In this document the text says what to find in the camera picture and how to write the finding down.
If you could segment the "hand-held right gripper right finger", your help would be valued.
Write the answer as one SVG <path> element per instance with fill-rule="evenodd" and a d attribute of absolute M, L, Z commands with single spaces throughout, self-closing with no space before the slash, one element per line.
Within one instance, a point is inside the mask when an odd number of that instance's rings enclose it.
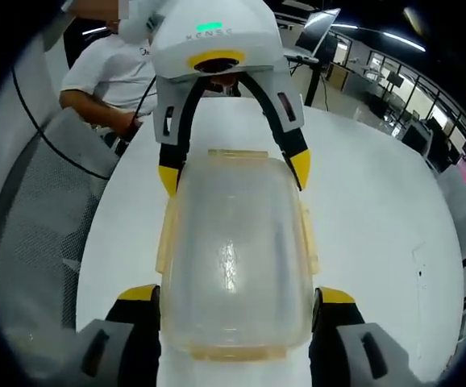
<path fill-rule="evenodd" d="M 314 291 L 309 346 L 313 386 L 397 386 L 398 345 L 378 324 L 365 322 L 344 291 Z"/>

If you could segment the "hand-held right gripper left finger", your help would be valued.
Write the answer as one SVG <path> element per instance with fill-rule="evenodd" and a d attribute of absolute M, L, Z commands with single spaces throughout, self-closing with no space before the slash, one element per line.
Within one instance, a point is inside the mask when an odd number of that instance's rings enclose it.
<path fill-rule="evenodd" d="M 160 287 L 130 288 L 80 330 L 80 385 L 155 386 L 160 355 Z"/>

